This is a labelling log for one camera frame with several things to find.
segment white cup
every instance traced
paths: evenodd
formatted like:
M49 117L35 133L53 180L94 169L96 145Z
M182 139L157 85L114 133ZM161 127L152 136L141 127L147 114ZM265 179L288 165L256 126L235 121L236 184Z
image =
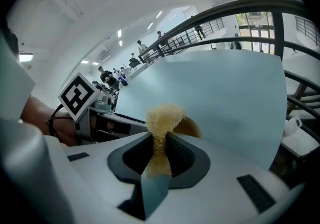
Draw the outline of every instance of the white cup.
M302 126L299 116L295 116L288 120L284 126L285 137L293 135Z

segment ceiling light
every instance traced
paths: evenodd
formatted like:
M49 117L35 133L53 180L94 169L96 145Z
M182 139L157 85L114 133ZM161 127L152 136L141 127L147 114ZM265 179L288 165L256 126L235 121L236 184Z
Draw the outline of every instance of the ceiling light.
M156 18L159 17L159 15L161 15L162 11L160 11L157 15L156 15Z
M149 30L152 25L153 25L153 22L148 26L147 30Z
M172 19L174 19L176 16L177 16L177 15L175 14L173 17L171 17L171 18L169 19L169 21L171 21Z
M20 62L30 62L33 57L34 56L31 53L19 53L19 61Z

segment person's arm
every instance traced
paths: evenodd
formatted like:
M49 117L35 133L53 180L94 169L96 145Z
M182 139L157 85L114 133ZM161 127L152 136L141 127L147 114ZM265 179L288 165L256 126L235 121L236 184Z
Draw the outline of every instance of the person's arm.
M37 126L44 135L49 135L49 126L46 124L53 109L46 106L39 99L30 96L22 111L21 118L24 122ZM70 117L67 112L57 112L56 117ZM74 121L70 119L56 119L53 128L61 138L61 142L68 146L77 145Z

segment air conditioner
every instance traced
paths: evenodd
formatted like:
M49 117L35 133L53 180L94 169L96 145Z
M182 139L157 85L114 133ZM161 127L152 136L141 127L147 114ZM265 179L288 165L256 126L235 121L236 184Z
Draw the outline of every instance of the air conditioner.
M103 51L103 52L100 54L100 61L101 61L101 62L104 62L104 61L106 61L110 56L111 56L111 52L110 52L109 50Z

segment ceiling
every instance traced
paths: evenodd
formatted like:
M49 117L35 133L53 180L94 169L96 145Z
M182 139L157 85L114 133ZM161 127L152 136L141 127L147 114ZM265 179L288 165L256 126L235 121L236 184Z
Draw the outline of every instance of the ceiling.
M7 19L20 50L34 54L26 65L28 74L57 95L81 60L95 61L107 47L117 54L119 29L124 46L173 8L190 4L208 8L226 1L231 0L18 0Z

